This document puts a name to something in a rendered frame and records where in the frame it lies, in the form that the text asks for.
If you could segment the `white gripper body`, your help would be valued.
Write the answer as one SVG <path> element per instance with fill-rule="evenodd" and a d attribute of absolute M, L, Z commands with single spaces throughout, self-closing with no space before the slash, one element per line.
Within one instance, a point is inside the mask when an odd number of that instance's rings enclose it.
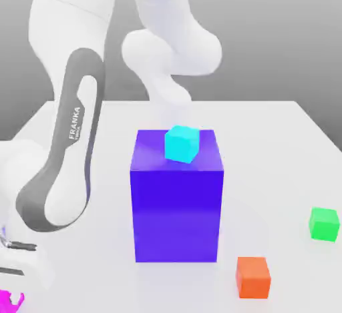
<path fill-rule="evenodd" d="M 44 250 L 0 250 L 0 289 L 22 293 L 47 290 L 54 278 Z"/>

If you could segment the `small magenta cube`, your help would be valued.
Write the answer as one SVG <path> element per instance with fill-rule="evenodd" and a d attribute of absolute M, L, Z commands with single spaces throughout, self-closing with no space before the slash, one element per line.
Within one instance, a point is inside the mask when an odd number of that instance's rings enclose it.
<path fill-rule="evenodd" d="M 18 303 L 13 304 L 11 293 L 6 290 L 0 290 L 0 313 L 17 313 L 24 299 L 25 295 L 21 293 Z"/>

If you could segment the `small cyan cube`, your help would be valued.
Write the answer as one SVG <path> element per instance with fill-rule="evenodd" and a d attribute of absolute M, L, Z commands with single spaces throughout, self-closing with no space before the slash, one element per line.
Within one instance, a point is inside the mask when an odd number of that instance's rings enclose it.
<path fill-rule="evenodd" d="M 175 125 L 165 133 L 164 142 L 167 160 L 190 164 L 199 152 L 200 130 Z"/>

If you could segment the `small orange cube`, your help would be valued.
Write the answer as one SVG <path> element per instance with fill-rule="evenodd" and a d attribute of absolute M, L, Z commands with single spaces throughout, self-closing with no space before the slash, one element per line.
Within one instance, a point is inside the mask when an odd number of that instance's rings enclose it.
<path fill-rule="evenodd" d="M 271 273 L 265 257 L 239 256 L 236 262 L 238 297 L 267 299 L 271 288 Z"/>

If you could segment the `small green cube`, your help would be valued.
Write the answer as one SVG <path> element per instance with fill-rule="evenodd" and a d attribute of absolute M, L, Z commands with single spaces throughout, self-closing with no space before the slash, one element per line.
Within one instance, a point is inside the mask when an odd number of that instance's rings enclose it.
<path fill-rule="evenodd" d="M 312 207 L 309 219 L 309 231 L 312 239 L 335 242 L 340 225 L 336 210 Z"/>

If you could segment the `large purple box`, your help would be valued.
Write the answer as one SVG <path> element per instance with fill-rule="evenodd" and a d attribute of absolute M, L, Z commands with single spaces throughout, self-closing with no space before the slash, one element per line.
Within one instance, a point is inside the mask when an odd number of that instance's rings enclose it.
<path fill-rule="evenodd" d="M 184 164 L 164 157 L 164 130 L 138 130 L 130 166 L 137 262 L 215 262 L 224 167 L 215 133 L 200 131 Z"/>

